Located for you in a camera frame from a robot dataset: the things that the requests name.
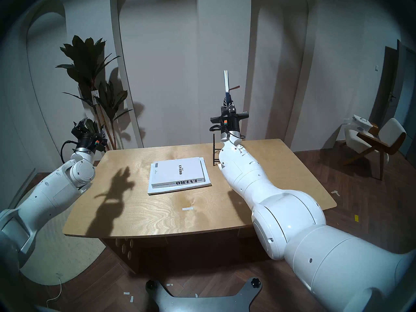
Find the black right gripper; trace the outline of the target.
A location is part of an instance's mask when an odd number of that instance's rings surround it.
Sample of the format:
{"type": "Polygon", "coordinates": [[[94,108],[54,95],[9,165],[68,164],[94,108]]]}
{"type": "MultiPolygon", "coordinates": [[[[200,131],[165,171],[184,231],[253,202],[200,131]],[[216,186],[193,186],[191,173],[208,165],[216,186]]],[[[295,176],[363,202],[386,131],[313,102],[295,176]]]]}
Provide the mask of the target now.
{"type": "Polygon", "coordinates": [[[210,121],[214,125],[210,127],[210,131],[220,130],[221,133],[236,131],[240,133],[240,120],[247,119],[249,117],[249,112],[245,111],[242,113],[236,113],[235,105],[232,100],[230,100],[230,111],[229,109],[229,96],[226,95],[223,101],[223,108],[226,109],[221,112],[221,115],[218,117],[211,117],[210,121]]]}

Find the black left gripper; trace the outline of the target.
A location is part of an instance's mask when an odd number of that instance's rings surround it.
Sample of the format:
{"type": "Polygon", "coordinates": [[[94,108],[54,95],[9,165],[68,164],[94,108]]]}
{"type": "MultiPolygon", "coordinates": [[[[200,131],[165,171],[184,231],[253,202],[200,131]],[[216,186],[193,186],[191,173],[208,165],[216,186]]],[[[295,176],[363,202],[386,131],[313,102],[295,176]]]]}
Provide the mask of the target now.
{"type": "Polygon", "coordinates": [[[95,121],[84,118],[78,123],[73,122],[72,135],[77,138],[76,149],[87,149],[91,152],[106,152],[107,138],[104,125],[101,127],[95,121]]]}

